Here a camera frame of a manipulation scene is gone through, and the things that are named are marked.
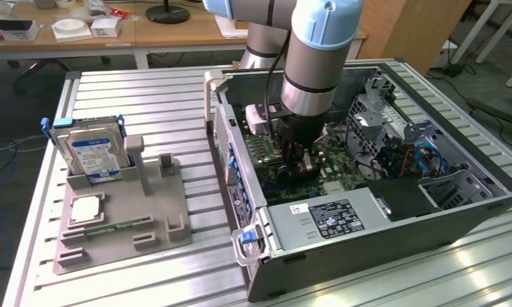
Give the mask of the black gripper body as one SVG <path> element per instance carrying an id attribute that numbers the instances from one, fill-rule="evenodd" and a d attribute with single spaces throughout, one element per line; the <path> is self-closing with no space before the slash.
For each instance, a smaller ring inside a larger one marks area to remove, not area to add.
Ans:
<path id="1" fill-rule="evenodd" d="M 278 142 L 282 149 L 307 149 L 322 135 L 327 114 L 302 116 L 293 114 L 279 119 Z"/>

